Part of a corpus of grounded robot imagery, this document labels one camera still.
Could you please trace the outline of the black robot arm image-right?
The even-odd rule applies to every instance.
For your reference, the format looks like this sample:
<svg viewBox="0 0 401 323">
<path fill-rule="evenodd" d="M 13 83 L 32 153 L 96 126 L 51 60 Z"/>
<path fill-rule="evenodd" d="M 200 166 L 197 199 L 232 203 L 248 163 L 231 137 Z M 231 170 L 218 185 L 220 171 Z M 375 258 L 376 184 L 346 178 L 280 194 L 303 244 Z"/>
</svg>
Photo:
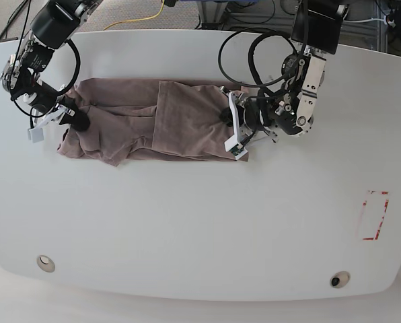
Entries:
<svg viewBox="0 0 401 323">
<path fill-rule="evenodd" d="M 349 5 L 340 1 L 300 1 L 292 32 L 276 30 L 261 33 L 248 50 L 248 67 L 256 94 L 237 96 L 225 87 L 221 91 L 229 101 L 221 120 L 233 129 L 226 140 L 227 151 L 237 153 L 245 148 L 257 133 L 276 139 L 275 129 L 298 137 L 307 133 L 314 121 L 318 90 L 324 80 L 325 54 L 335 54 L 340 30 Z M 267 83 L 260 78 L 254 62 L 257 46 L 267 38 L 279 36 L 291 46 L 283 61 L 281 76 Z"/>
</svg>

